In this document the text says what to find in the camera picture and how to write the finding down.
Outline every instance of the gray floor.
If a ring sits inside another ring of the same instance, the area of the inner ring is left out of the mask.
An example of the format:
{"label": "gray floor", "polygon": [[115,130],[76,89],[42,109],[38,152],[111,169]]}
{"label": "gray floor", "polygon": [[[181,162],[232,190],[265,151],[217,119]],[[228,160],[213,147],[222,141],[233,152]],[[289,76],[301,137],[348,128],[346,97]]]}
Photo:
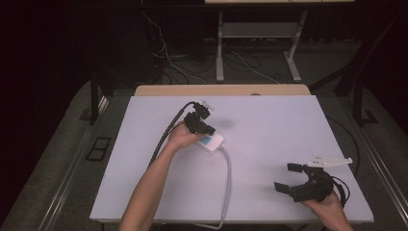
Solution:
{"label": "gray floor", "polygon": [[[224,45],[224,84],[273,84],[269,79],[259,76],[242,65],[240,59],[231,51],[242,55],[256,71],[267,75],[279,83],[292,83],[290,72],[283,59],[282,52],[289,47],[285,41],[269,40],[261,44],[235,43]],[[296,50],[294,60],[302,77],[302,84],[311,85],[346,64],[359,47],[358,42],[301,43]],[[190,60],[179,57],[182,52],[171,51],[172,60],[190,71],[205,70],[199,77],[208,84],[216,84],[214,46],[210,43],[205,60]],[[171,82],[186,83],[185,78],[168,69],[173,77]],[[200,81],[190,78],[192,84]],[[163,77],[162,84],[170,79]],[[336,136],[340,148],[346,157],[357,158],[357,147],[349,131],[358,142],[361,152],[361,166],[356,177],[366,199],[374,213],[375,223],[354,224],[356,230],[407,230],[407,226],[395,208],[384,184],[372,166],[369,152],[360,130],[355,126],[351,115],[351,98],[336,97],[333,89],[336,81],[313,92],[318,99]],[[93,126],[81,120],[84,110],[89,109],[89,84],[84,85],[72,99],[64,119],[44,151],[38,166],[33,172],[23,192],[15,202],[12,211],[1,227],[8,230],[100,230],[101,224],[89,219],[93,200],[109,161],[109,155],[115,144],[127,103],[134,90],[117,90],[108,98],[102,114]],[[408,194],[408,138],[395,124],[390,115],[380,106],[375,97],[366,90],[364,109],[371,110],[378,120],[377,124],[368,124],[364,132],[384,159],[393,177],[404,194]],[[91,146],[98,137],[112,138],[107,156],[102,162],[85,160]],[[299,230],[301,224],[292,224],[293,230]],[[106,224],[105,230],[116,230],[117,224]],[[311,224],[302,230],[320,230],[321,225]]]}

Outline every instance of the metal stand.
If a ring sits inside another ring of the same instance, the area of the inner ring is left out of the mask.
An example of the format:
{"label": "metal stand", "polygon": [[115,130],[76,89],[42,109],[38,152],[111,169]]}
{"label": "metal stand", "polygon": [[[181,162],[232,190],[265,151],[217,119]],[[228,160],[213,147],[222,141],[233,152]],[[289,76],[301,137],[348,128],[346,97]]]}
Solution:
{"label": "metal stand", "polygon": [[381,40],[387,35],[387,32],[398,17],[399,15],[396,16],[384,29],[377,33],[376,36],[364,40],[356,55],[347,65],[309,87],[309,90],[312,91],[342,76],[341,81],[335,88],[335,93],[337,96],[346,96],[354,86],[353,117],[360,126],[364,126],[364,123],[377,122],[370,111],[366,111],[367,116],[369,117],[368,119],[362,118],[363,86],[365,79],[361,76],[361,73],[366,67],[370,56],[380,44]]}
{"label": "metal stand", "polygon": [[285,60],[286,60],[286,63],[288,64],[289,70],[291,71],[292,78],[297,83],[301,81],[301,78],[300,78],[299,72],[297,71],[297,67],[294,64],[293,55],[294,55],[294,50],[297,47],[297,43],[299,42],[300,35],[302,34],[303,25],[305,23],[306,16],[307,16],[307,12],[302,12],[299,18],[297,27],[296,27],[296,33],[294,34],[291,48],[289,49],[289,51],[284,52]]}
{"label": "metal stand", "polygon": [[217,82],[224,82],[224,66],[222,64],[222,13],[219,13],[218,19],[218,39],[217,39]]}
{"label": "metal stand", "polygon": [[224,82],[222,64],[222,38],[292,38],[292,44],[288,51],[284,52],[285,60],[291,71],[293,80],[300,82],[301,78],[294,64],[293,55],[296,50],[307,12],[301,13],[297,22],[272,22],[272,23],[239,23],[222,21],[222,12],[218,18],[217,38],[217,82]]}

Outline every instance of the white cable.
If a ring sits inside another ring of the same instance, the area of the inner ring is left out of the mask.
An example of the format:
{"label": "white cable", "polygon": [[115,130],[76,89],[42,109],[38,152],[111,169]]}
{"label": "white cable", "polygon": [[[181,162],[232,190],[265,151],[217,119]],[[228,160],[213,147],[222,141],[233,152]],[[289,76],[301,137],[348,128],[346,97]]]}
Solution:
{"label": "white cable", "polygon": [[[192,76],[192,75],[190,75],[190,74],[188,74],[188,73],[185,73],[184,71],[182,71],[177,65],[175,65],[175,64],[171,61],[170,57],[168,56],[168,52],[167,52],[167,44],[166,44],[165,40],[163,39],[162,28],[161,28],[159,25],[157,25],[153,20],[151,20],[146,14],[144,14],[144,13],[142,13],[142,14],[143,14],[143,16],[144,16],[149,22],[151,22],[153,25],[155,25],[157,28],[159,28],[160,39],[162,40],[162,43],[163,43],[163,47],[162,47],[162,49],[159,51],[159,53],[162,52],[162,51],[165,51],[165,55],[166,55],[166,58],[167,58],[168,62],[169,62],[174,68],[176,68],[178,71],[180,71],[182,74],[184,74],[184,75],[186,75],[186,76],[189,76],[189,77],[192,78],[192,79],[199,80],[199,81],[201,81],[203,84],[207,84],[207,82],[206,82],[205,80],[203,80],[202,78],[194,77],[194,76]],[[158,57],[158,58],[161,58],[160,56],[158,56],[158,55],[156,55],[156,54],[154,54],[154,53],[152,53],[152,55],[154,55],[154,56],[156,56],[156,57]]]}
{"label": "white cable", "polygon": [[212,226],[212,225],[207,225],[207,224],[199,224],[199,223],[194,224],[196,226],[209,228],[209,229],[215,229],[215,230],[219,230],[222,227],[222,224],[224,223],[225,214],[227,213],[227,208],[228,208],[228,203],[229,203],[229,196],[230,196],[230,192],[231,192],[231,178],[232,178],[232,176],[231,176],[232,175],[231,174],[231,160],[230,160],[228,151],[225,149],[225,145],[222,144],[221,147],[219,148],[219,150],[221,150],[222,153],[224,153],[224,156],[227,159],[227,165],[228,165],[227,192],[226,192],[225,199],[224,199],[224,206],[222,208],[221,221],[219,222],[218,226]]}
{"label": "white cable", "polygon": [[277,82],[276,80],[274,80],[274,79],[272,79],[272,78],[270,78],[270,77],[267,77],[266,75],[261,74],[261,73],[259,73],[258,71],[254,70],[239,54],[237,54],[237,53],[235,53],[235,52],[232,52],[232,53],[233,53],[234,55],[238,56],[238,58],[240,58],[240,59],[242,60],[242,62],[246,65],[246,67],[248,67],[248,68],[249,68],[252,72],[254,72],[255,74],[260,75],[260,76],[262,76],[262,77],[265,77],[265,78],[267,78],[267,79],[269,79],[269,80],[275,82],[276,84],[279,84],[279,85],[281,84],[281,83]]}

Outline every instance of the white controller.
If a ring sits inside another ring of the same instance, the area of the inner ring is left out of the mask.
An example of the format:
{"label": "white controller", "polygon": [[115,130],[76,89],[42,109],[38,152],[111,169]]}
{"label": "white controller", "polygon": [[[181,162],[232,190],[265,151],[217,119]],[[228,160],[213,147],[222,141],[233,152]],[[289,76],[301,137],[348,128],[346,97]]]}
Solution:
{"label": "white controller", "polygon": [[214,132],[211,136],[206,135],[199,141],[195,142],[198,146],[203,148],[210,154],[214,154],[221,147],[224,142],[224,137],[217,132]]}

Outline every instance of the table leg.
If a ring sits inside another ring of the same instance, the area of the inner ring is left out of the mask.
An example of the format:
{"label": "table leg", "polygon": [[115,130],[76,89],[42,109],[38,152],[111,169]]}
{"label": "table leg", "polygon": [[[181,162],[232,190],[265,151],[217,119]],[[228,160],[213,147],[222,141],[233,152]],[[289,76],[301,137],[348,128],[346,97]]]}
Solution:
{"label": "table leg", "polygon": [[222,65],[222,12],[218,19],[218,38],[217,38],[217,82],[224,82],[224,68]]}
{"label": "table leg", "polygon": [[306,15],[307,15],[307,12],[301,13],[297,27],[296,27],[296,32],[293,37],[291,48],[289,49],[289,51],[284,52],[286,63],[288,64],[289,70],[291,71],[293,80],[295,82],[300,82],[301,78],[300,78],[299,72],[297,71],[297,67],[294,64],[293,54],[294,54],[294,50],[297,47],[297,43],[299,42],[300,35],[303,30],[303,25],[306,20]]}

